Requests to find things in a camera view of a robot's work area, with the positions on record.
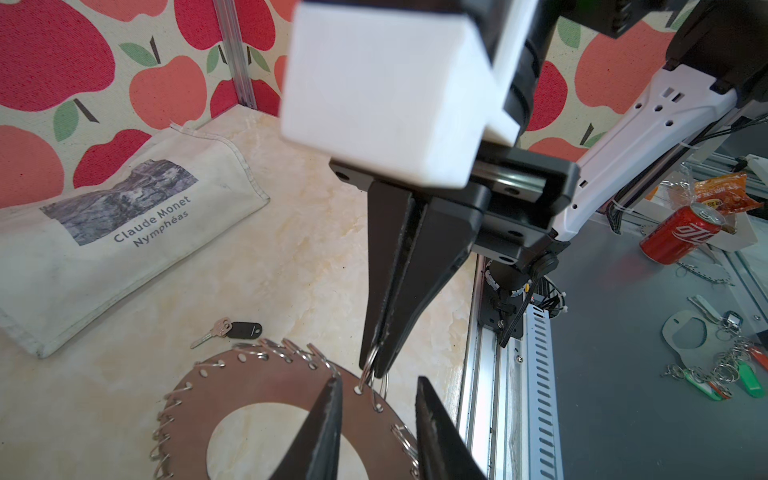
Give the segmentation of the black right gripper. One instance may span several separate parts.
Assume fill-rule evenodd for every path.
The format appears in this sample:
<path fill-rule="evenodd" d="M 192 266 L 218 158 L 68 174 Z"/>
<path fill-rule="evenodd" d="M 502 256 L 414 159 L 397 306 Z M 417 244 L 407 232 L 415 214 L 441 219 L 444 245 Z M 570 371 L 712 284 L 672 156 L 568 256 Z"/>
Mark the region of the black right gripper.
<path fill-rule="evenodd" d="M 577 164 L 481 143 L 463 187 L 421 185 L 332 159 L 343 182 L 367 194 L 368 301 L 359 366 L 381 378 L 416 321 L 475 250 L 529 262 L 556 235 L 574 199 Z"/>

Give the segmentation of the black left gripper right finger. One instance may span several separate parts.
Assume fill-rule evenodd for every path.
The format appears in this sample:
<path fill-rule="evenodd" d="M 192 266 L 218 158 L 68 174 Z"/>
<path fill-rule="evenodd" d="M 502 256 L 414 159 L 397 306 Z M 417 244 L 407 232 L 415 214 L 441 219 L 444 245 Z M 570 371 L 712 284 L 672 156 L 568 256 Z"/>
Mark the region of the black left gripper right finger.
<path fill-rule="evenodd" d="M 418 378 L 415 412 L 421 479 L 486 479 L 425 376 Z"/>

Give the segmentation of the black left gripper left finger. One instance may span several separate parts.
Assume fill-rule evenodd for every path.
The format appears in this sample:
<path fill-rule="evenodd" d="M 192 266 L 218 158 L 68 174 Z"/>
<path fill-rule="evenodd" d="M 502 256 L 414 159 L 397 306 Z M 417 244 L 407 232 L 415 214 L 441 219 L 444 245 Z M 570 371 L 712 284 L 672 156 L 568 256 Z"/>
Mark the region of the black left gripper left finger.
<path fill-rule="evenodd" d="M 340 378 L 331 377 L 271 479 L 336 479 L 342 422 L 343 383 Z"/>

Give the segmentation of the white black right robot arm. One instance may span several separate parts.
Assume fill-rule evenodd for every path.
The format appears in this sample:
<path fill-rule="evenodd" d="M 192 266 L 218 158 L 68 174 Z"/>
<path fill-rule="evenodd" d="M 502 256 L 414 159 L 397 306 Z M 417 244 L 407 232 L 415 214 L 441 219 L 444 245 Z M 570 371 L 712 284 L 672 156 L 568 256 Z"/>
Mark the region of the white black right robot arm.
<path fill-rule="evenodd" d="M 730 115 L 767 99 L 767 5 L 701 1 L 660 69 L 576 162 L 483 142 L 466 187 L 411 186 L 332 160 L 367 195 L 369 294 L 359 365 L 385 377 L 419 316 L 471 252 L 490 260 L 501 344 L 589 217 L 648 187 Z"/>

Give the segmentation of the metal disc with key rings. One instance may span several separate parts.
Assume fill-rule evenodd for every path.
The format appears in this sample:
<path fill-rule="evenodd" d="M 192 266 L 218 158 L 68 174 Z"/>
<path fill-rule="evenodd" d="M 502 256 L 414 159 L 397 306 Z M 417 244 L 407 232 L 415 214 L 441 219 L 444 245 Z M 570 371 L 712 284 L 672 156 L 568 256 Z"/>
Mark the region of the metal disc with key rings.
<path fill-rule="evenodd" d="M 416 439 L 382 393 L 315 346 L 239 343 L 193 365 L 164 397 L 150 458 L 157 479 L 267 479 L 326 383 L 341 386 L 342 479 L 416 479 Z"/>

